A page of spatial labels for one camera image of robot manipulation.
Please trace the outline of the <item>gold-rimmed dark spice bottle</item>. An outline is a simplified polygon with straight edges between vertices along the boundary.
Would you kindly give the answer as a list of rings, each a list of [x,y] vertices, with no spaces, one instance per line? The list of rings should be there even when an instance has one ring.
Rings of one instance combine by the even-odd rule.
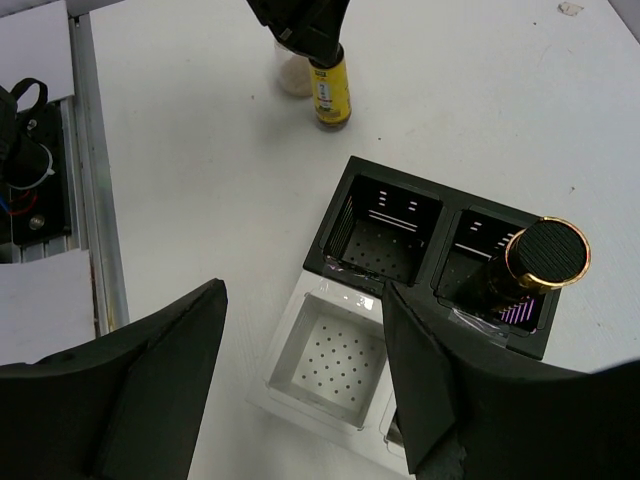
[[[502,312],[576,283],[590,264],[591,248],[581,230],[561,218],[541,217],[472,273],[453,302],[476,315]]]

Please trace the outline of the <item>yellow-label condiment bottle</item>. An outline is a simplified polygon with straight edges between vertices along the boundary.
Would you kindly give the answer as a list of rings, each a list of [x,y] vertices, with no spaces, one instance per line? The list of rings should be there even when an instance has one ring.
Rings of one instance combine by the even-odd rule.
[[[343,128],[352,114],[351,95],[344,48],[338,45],[335,61],[329,66],[309,61],[314,111],[327,129]]]

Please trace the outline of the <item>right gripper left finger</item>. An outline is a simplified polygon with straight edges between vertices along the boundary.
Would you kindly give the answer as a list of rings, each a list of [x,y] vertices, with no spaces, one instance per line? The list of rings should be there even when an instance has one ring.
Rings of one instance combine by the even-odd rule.
[[[184,479],[221,344],[214,279],[158,312],[1,369],[5,479]]]

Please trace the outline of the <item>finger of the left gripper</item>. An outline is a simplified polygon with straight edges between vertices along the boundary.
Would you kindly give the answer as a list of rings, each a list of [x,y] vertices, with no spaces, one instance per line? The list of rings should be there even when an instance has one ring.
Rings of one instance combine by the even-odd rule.
[[[340,33],[349,0],[248,0],[259,23],[293,53],[333,66],[341,56]]]

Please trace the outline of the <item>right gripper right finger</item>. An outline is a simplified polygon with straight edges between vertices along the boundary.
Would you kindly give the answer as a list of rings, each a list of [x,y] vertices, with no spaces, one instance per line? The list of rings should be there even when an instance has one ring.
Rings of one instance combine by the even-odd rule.
[[[639,365],[568,370],[497,346],[388,283],[386,350],[419,479],[635,479]]]

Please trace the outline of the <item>white powder jar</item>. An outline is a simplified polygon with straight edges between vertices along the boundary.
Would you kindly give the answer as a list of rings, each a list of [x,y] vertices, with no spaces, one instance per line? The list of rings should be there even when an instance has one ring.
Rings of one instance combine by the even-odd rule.
[[[313,95],[309,61],[274,42],[274,75],[280,89],[294,97]]]

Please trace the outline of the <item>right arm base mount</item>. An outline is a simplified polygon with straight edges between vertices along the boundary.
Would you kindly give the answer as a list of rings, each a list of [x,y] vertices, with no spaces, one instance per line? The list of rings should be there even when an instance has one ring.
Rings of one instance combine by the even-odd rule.
[[[24,78],[1,89],[1,262],[46,258],[68,248],[72,196],[62,104]]]

